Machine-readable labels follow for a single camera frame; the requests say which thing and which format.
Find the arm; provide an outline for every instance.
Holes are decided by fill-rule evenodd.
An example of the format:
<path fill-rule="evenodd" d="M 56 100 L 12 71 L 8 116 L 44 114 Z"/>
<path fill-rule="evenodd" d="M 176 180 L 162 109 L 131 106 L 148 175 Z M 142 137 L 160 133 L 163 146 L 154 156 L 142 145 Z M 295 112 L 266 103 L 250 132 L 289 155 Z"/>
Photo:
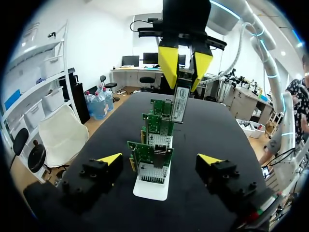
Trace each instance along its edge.
<path fill-rule="evenodd" d="M 307 117 L 305 114 L 301 115 L 301 129 L 305 132 L 305 133 L 309 133 L 309 126 L 308 126 L 308 122 L 307 122 Z"/>
<path fill-rule="evenodd" d="M 299 99 L 297 98 L 297 92 L 295 90 L 297 85 L 299 85 L 299 82 L 297 79 L 295 79 L 289 84 L 289 86 L 285 90 L 291 93 L 293 97 L 293 105 L 296 105 L 297 103 L 299 103 Z"/>

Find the monitor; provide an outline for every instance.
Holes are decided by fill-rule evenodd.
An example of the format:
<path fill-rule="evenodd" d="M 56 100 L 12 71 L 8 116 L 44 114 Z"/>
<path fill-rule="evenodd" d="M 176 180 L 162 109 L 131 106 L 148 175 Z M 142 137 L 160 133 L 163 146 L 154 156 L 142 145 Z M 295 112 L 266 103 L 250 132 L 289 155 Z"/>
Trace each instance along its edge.
<path fill-rule="evenodd" d="M 178 64 L 185 66 L 185 55 L 178 55 Z"/>
<path fill-rule="evenodd" d="M 134 65 L 134 67 L 138 67 L 140 65 L 140 56 L 122 57 L 122 66 L 124 65 Z"/>
<path fill-rule="evenodd" d="M 158 53 L 145 53 L 143 58 L 143 64 L 158 64 Z"/>

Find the blue box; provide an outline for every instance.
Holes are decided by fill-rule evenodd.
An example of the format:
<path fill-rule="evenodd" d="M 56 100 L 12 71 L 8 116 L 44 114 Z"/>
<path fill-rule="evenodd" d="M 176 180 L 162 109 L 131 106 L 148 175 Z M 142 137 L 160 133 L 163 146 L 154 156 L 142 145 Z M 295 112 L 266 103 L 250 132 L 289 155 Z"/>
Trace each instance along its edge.
<path fill-rule="evenodd" d="M 5 109 L 8 110 L 14 104 L 14 102 L 17 101 L 17 99 L 19 99 L 20 96 L 21 96 L 20 89 L 18 89 L 4 103 Z"/>

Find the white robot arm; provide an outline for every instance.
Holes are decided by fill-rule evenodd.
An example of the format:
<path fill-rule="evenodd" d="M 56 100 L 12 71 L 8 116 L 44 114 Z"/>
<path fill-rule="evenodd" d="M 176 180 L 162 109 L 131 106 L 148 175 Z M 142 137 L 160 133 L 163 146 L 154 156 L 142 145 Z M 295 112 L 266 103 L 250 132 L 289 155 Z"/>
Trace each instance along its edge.
<path fill-rule="evenodd" d="M 286 159 L 284 162 L 278 162 L 282 157 L 286 156 L 285 153 L 295 148 L 295 120 L 292 95 L 287 91 L 284 93 L 281 92 L 281 79 L 277 65 L 269 53 L 269 50 L 276 48 L 276 43 L 261 20 L 253 13 L 246 0 L 211 0 L 210 2 L 212 3 L 211 10 L 213 13 L 210 14 L 207 26 L 215 32 L 226 35 L 233 28 L 233 25 L 230 25 L 233 18 L 236 18 L 234 19 L 235 24 L 239 19 L 242 19 L 244 24 L 249 25 L 246 26 L 246 29 L 253 35 L 251 38 L 252 46 L 263 62 L 273 94 L 274 110 L 277 113 L 284 112 L 283 121 L 281 123 L 282 137 L 281 149 L 279 152 L 279 156 L 280 154 L 283 154 L 283 156 L 278 158 L 278 160 L 273 161 L 274 163 L 277 163 L 277 165 L 274 166 L 274 170 L 279 186 L 278 189 L 283 191 L 295 178 L 299 161 L 304 156 L 304 152 L 300 152 L 294 158 L 291 155 L 290 158 Z"/>

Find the blue light strip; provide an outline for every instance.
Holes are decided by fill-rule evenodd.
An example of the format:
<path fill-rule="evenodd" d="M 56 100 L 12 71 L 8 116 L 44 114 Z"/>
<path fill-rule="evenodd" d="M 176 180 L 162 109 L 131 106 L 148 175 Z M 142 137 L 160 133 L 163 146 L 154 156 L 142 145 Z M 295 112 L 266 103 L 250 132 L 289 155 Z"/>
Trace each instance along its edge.
<path fill-rule="evenodd" d="M 282 104 L 283 104 L 283 112 L 285 112 L 285 101 L 283 97 L 283 93 L 281 94 Z"/>
<path fill-rule="evenodd" d="M 216 6 L 219 6 L 221 9 L 223 9 L 223 10 L 229 12 L 229 13 L 230 13 L 231 15 L 233 15 L 235 18 L 237 18 L 238 20 L 240 20 L 240 17 L 239 17 L 237 14 L 235 14 L 234 12 L 232 12 L 230 9 L 226 8 L 225 6 L 219 4 L 219 3 L 215 2 L 215 1 L 210 0 L 210 2 L 211 2 L 212 4 L 214 4 L 214 5 L 216 5 Z"/>
<path fill-rule="evenodd" d="M 294 132 L 285 133 L 285 134 L 282 134 L 282 136 L 290 135 L 290 134 L 294 134 Z"/>
<path fill-rule="evenodd" d="M 264 47 L 264 49 L 268 52 L 268 50 L 267 50 L 267 48 L 266 48 L 266 46 L 265 46 L 264 41 L 263 41 L 263 40 L 260 40 L 260 41 L 261 41 L 261 44 L 262 44 L 262 46 Z"/>
<path fill-rule="evenodd" d="M 300 40 L 300 38 L 299 38 L 299 36 L 298 36 L 298 34 L 296 33 L 296 31 L 295 31 L 295 30 L 292 30 L 292 32 L 293 32 L 294 35 L 296 36 L 298 42 L 302 43 L 301 40 Z"/>
<path fill-rule="evenodd" d="M 267 75 L 267 77 L 268 77 L 268 78 L 275 78 L 275 77 L 278 77 L 278 75 L 274 75 L 274 76 L 268 76 L 268 75 Z"/>
<path fill-rule="evenodd" d="M 263 31 L 262 31 L 260 34 L 257 34 L 256 36 L 261 36 L 261 35 L 263 35 L 263 34 L 264 34 L 264 31 L 265 31 L 265 29 L 263 28 Z"/>

